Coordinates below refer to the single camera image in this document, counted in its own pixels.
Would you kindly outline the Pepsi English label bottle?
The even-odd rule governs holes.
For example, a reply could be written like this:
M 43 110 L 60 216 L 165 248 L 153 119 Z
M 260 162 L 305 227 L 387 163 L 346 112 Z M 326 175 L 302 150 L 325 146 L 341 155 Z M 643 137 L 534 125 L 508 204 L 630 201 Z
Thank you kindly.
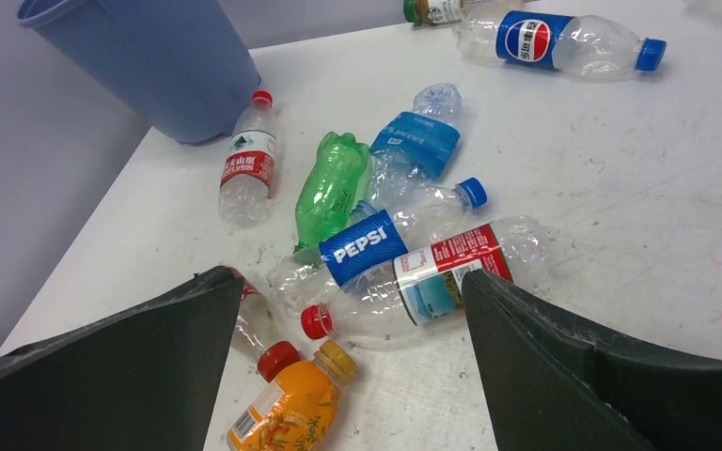
M 426 186 L 335 235 L 294 252 L 270 270 L 272 302 L 294 318 L 365 270 L 456 234 L 488 201 L 483 184 Z

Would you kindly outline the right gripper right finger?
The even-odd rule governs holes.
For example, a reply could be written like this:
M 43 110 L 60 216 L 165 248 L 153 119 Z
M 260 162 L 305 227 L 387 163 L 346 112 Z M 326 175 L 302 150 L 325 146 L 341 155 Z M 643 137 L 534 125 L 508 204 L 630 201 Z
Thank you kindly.
M 548 303 L 485 270 L 465 317 L 501 450 L 722 450 L 722 360 Z

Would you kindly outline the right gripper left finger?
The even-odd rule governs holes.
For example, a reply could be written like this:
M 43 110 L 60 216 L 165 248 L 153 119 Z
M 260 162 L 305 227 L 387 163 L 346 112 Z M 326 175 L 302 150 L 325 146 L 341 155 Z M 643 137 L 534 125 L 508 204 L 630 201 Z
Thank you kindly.
M 243 279 L 214 267 L 0 356 L 0 450 L 200 450 Z

